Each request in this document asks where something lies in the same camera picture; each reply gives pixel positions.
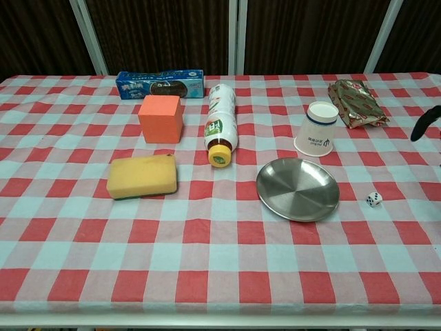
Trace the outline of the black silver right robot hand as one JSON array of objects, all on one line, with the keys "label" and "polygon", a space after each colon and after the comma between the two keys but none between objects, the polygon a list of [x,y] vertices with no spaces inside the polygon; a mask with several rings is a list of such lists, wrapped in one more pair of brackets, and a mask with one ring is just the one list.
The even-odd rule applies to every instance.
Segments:
[{"label": "black silver right robot hand", "polygon": [[411,133],[412,142],[419,140],[427,128],[441,116],[441,106],[434,106],[427,110],[416,122]]}]

